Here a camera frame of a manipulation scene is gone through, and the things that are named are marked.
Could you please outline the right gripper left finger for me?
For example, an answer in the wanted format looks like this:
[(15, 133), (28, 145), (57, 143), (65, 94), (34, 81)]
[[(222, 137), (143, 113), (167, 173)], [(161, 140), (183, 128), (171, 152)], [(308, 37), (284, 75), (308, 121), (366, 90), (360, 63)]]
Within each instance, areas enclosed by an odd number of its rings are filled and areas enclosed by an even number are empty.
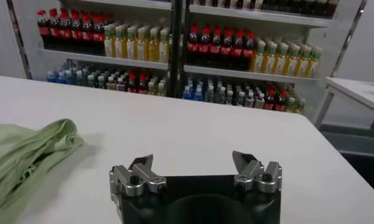
[(153, 154), (135, 158), (131, 165), (113, 166), (109, 171), (110, 197), (117, 202), (123, 195), (140, 197), (146, 191), (162, 194), (167, 188), (166, 177), (152, 171)]

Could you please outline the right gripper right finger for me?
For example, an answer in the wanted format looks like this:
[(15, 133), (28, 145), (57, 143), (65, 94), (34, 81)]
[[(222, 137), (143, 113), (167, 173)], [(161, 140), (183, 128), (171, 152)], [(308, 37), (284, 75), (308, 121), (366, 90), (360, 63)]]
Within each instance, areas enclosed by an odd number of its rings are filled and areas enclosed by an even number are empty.
[(232, 158), (238, 174), (234, 176), (234, 186), (240, 192), (258, 190), (264, 194), (274, 194), (282, 188), (282, 167), (276, 161), (264, 166), (252, 154), (232, 151)]

